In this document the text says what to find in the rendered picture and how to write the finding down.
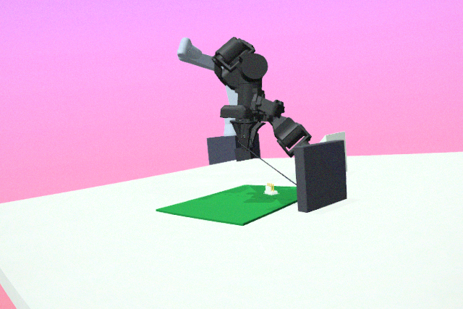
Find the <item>green circuit board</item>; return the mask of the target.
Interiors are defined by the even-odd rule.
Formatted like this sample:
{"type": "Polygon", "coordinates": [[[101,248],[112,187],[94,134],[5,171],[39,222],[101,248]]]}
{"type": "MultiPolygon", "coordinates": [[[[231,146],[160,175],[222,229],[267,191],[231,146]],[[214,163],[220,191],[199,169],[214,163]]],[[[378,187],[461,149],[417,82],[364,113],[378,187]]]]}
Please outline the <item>green circuit board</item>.
{"type": "Polygon", "coordinates": [[[156,211],[244,226],[297,203],[296,186],[241,185],[156,211]]]}

